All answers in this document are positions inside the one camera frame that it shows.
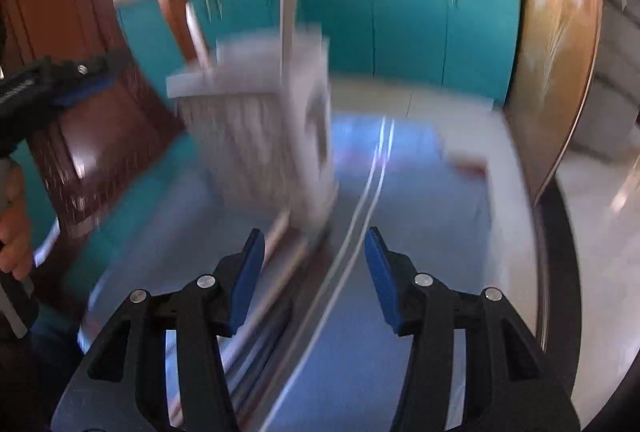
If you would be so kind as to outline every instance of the tiled floor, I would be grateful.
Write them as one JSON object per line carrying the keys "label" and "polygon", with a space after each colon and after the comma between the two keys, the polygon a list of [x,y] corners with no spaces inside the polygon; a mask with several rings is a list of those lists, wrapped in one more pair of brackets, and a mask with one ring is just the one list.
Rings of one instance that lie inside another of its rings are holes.
{"label": "tiled floor", "polygon": [[[288,355],[293,368],[279,370],[286,385],[268,405],[262,431],[389,430],[412,339],[395,336],[380,311],[362,250],[369,226],[379,227],[417,271],[466,293],[484,288],[492,219],[487,183],[444,162],[429,124],[334,110],[332,142],[340,184],[328,224],[335,258],[298,328],[302,347]],[[449,417],[456,424],[464,340],[454,346],[453,365]]]}
{"label": "tiled floor", "polygon": [[447,161],[486,169],[492,236],[486,285],[500,287],[531,330],[538,306],[536,244],[529,200],[506,122],[486,99],[379,80],[332,79],[334,111],[381,113],[431,125]]}
{"label": "tiled floor", "polygon": [[558,181],[580,270],[582,342],[572,399],[586,425],[640,349],[640,143],[615,163],[570,151]]}

